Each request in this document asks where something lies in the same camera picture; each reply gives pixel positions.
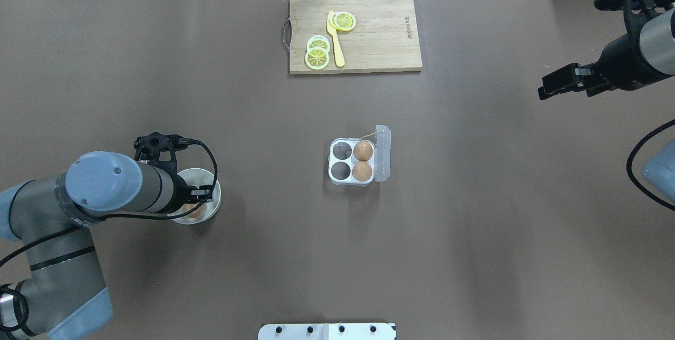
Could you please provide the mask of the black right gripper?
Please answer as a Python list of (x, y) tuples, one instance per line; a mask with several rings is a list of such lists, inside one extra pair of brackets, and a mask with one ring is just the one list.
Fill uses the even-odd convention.
[(543, 76), (537, 93), (540, 101), (584, 90), (592, 97), (617, 89), (634, 91), (655, 82), (657, 72), (646, 64), (638, 47), (625, 34), (606, 45), (597, 62), (586, 67), (568, 64)]

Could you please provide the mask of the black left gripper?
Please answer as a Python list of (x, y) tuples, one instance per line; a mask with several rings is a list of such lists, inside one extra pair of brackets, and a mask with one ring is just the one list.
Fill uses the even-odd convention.
[(184, 213), (184, 204), (199, 204), (213, 195), (212, 187), (204, 187), (203, 171), (181, 171), (172, 177), (172, 182), (171, 213)]

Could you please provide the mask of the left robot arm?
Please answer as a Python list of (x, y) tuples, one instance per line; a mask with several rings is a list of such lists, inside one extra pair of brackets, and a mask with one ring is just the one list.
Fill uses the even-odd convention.
[(113, 316), (91, 227), (110, 218), (173, 220), (205, 204), (217, 182), (189, 186), (176, 174), (121, 153), (89, 152), (49, 178), (2, 192), (2, 238), (22, 247), (31, 277), (2, 285), (2, 339), (79, 339)]

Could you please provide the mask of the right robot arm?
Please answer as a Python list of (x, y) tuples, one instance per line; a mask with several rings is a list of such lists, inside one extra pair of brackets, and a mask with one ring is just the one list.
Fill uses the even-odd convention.
[[(673, 10), (642, 21), (629, 12), (626, 34), (606, 45), (597, 62), (581, 66), (573, 62), (542, 78), (538, 99), (545, 101), (569, 92), (588, 97), (602, 92), (632, 92), (673, 77)], [(655, 195), (637, 179), (633, 163), (648, 141), (672, 129), (673, 120), (649, 131), (632, 148), (626, 160), (626, 173), (634, 186), (651, 200), (673, 211), (673, 141), (643, 167), (643, 178), (667, 197)]]

